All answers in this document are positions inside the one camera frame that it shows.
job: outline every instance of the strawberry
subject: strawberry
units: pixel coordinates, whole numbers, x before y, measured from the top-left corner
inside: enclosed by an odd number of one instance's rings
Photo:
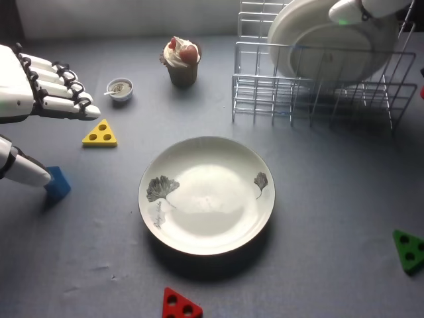
[[[176,46],[177,46],[177,40],[175,38],[172,38],[170,45],[168,45],[168,48],[171,48],[172,50],[175,50],[175,47]]]
[[[194,46],[189,45],[187,48],[180,51],[181,61],[194,65],[197,63],[197,50]]]

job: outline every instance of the white frosting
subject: white frosting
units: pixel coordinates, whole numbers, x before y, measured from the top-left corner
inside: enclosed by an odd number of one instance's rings
[[[195,47],[196,51],[197,51],[197,63],[199,63],[200,61],[200,54],[199,54],[199,49],[197,48],[197,45],[191,43],[188,40],[183,40],[182,38],[178,38],[178,37],[174,37],[177,41],[177,45],[175,47],[175,49],[172,49],[169,47],[170,43],[169,42],[164,49],[164,58],[166,59],[166,61],[169,63],[169,65],[171,65],[174,68],[186,68],[189,66],[189,64],[183,62],[180,58],[180,51],[187,48],[188,46],[192,45]]]

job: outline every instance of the white robotic hand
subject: white robotic hand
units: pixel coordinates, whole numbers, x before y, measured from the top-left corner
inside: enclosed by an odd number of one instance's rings
[[[14,51],[0,45],[0,124],[30,115],[90,121],[100,116],[93,99],[69,65]],[[0,135],[0,179],[32,186],[50,181],[46,168]]]
[[[340,0],[329,11],[329,18],[340,25],[382,18],[403,9],[412,0]]]

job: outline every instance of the white plate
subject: white plate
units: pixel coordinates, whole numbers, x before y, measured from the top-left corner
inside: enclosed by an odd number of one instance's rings
[[[253,239],[270,218],[275,187],[257,153],[229,139],[199,137],[166,149],[138,191],[143,221],[181,252],[214,255]]]
[[[337,0],[294,0],[275,18],[268,33],[268,43],[303,46],[327,46],[357,50],[390,51],[398,33],[395,16],[368,21],[354,26],[339,26],[328,18],[329,9]],[[323,59],[321,77],[325,80],[361,81],[379,70],[389,54],[375,52],[352,53],[329,50]],[[271,59],[278,62],[279,72],[295,77],[300,50],[270,48]],[[314,79],[322,51],[305,49],[298,76]],[[343,63],[349,61],[348,67]]]

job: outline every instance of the small cup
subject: small cup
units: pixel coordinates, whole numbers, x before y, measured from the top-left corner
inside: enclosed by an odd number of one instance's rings
[[[133,83],[127,78],[115,78],[106,86],[106,91],[117,91],[115,94],[110,94],[111,99],[115,101],[127,101],[133,96]]]

